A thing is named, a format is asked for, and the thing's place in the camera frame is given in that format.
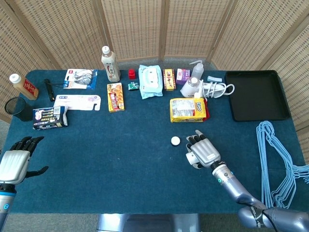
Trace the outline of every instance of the floor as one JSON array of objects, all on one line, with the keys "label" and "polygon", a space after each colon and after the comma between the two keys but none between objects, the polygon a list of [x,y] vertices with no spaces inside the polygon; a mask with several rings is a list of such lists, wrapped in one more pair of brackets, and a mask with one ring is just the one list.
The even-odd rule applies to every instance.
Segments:
[{"label": "floor", "polygon": [[[138,69],[139,64],[156,65],[164,68],[192,69],[190,62],[196,59],[168,58],[122,62],[120,69]],[[205,70],[214,70],[212,64],[203,60]],[[0,121],[0,149],[3,148],[9,124]],[[4,232],[94,232],[98,216],[94,214],[10,214]],[[246,229],[238,221],[236,214],[201,215],[203,232],[266,232],[266,229]]]}]

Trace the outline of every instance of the table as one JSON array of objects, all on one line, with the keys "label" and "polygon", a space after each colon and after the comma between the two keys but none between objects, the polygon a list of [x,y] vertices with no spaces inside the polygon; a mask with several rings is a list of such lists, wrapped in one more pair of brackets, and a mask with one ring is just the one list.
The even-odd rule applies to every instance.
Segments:
[{"label": "table", "polygon": [[[66,71],[34,70],[27,78],[40,90],[35,108],[51,107],[43,79],[61,83]],[[224,71],[205,71],[221,77]],[[261,167],[255,128],[259,122],[235,122],[228,97],[209,99],[210,119],[203,123],[170,123],[169,100],[179,92],[164,91],[163,97],[142,100],[139,91],[130,92],[127,71],[121,71],[125,111],[109,113],[108,79],[99,71],[94,90],[61,89],[56,94],[98,94],[100,111],[68,111],[69,126],[36,131],[32,122],[13,117],[4,151],[25,136],[45,136],[38,144],[29,170],[48,165],[44,175],[26,179],[16,187],[12,213],[235,213],[233,202],[211,175],[197,170],[186,159],[185,138],[195,129],[205,133],[222,160],[255,197],[261,196]],[[276,136],[291,153],[294,164],[304,165],[292,119],[273,121]],[[181,144],[172,147],[170,139]],[[285,176],[283,161],[267,146],[271,188]],[[309,208],[308,186],[297,180],[291,209]]]}]

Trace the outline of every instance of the black tray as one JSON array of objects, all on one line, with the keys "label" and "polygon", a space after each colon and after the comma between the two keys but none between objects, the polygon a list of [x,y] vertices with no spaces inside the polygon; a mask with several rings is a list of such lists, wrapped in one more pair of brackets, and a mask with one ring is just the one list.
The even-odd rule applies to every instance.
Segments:
[{"label": "black tray", "polygon": [[227,71],[226,84],[233,84],[230,105],[235,121],[284,120],[291,116],[276,71]]}]

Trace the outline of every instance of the purple box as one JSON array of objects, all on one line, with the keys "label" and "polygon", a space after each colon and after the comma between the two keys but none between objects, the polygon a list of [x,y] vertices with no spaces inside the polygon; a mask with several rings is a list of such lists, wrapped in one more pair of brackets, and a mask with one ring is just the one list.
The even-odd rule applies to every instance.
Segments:
[{"label": "purple box", "polygon": [[176,84],[184,85],[189,78],[190,78],[189,69],[177,69]]}]

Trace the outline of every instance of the woven panel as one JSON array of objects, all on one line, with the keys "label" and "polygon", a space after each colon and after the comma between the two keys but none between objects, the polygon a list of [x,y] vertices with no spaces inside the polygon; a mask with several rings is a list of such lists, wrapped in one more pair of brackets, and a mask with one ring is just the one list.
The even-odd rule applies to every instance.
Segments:
[{"label": "woven panel", "polygon": [[102,0],[118,60],[157,57],[161,0]]},{"label": "woven panel", "polygon": [[90,0],[16,0],[61,68],[103,67],[104,46]]},{"label": "woven panel", "polygon": [[309,164],[309,132],[298,136],[306,164]]},{"label": "woven panel", "polygon": [[25,76],[34,69],[49,69],[50,64],[44,63],[26,37],[18,30],[16,24],[0,8],[0,118],[8,121],[11,117],[5,113],[4,105],[18,95],[17,90],[9,81],[9,76],[18,73]]},{"label": "woven panel", "polygon": [[206,57],[228,0],[170,0],[166,56]]},{"label": "woven panel", "polygon": [[218,69],[254,70],[308,6],[308,0],[239,0],[212,61]]},{"label": "woven panel", "polygon": [[309,25],[268,69],[281,77],[295,125],[309,121]]}]

